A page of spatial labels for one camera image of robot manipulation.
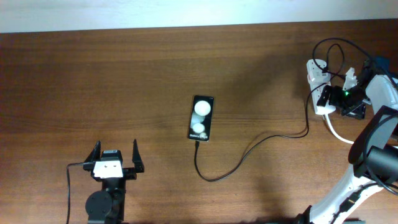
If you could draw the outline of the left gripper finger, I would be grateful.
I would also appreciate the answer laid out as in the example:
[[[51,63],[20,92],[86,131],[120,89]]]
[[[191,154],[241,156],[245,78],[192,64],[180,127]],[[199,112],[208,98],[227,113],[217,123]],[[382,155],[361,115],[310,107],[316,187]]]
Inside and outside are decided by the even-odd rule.
[[[144,163],[142,161],[141,155],[139,154],[139,148],[136,139],[133,141],[132,163],[134,164],[136,173],[144,172]]]
[[[90,152],[88,157],[84,160],[83,170],[93,170],[95,162],[100,160],[101,155],[101,141],[97,141],[93,150]]]

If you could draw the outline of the black smartphone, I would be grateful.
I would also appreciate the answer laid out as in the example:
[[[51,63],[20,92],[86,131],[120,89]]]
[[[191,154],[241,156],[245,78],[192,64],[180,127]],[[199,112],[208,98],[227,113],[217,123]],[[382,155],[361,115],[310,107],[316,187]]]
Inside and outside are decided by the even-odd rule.
[[[205,142],[210,140],[213,107],[214,98],[212,96],[195,95],[193,97],[190,124],[187,134],[188,139]]]

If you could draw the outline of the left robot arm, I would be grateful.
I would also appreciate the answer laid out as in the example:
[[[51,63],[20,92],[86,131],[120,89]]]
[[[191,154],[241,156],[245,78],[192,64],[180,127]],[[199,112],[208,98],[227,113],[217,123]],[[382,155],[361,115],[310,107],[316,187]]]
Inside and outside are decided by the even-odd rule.
[[[101,150],[98,141],[85,159],[83,169],[101,183],[101,190],[92,193],[85,203],[88,223],[121,224],[124,221],[126,182],[137,179],[145,171],[137,141],[133,141],[133,167],[123,167],[120,150]]]

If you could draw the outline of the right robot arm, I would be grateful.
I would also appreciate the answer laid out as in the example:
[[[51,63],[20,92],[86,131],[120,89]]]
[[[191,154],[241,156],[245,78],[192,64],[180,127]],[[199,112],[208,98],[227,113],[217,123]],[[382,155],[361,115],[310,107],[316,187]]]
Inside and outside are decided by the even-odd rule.
[[[317,204],[296,216],[295,223],[347,223],[348,217],[370,196],[381,190],[397,193],[397,147],[388,142],[397,137],[397,77],[385,60],[364,62],[358,77],[349,69],[343,86],[332,86],[327,63],[307,62],[307,80],[317,115],[328,116],[337,108],[343,115],[369,104],[374,116],[355,141],[348,155],[344,176]]]

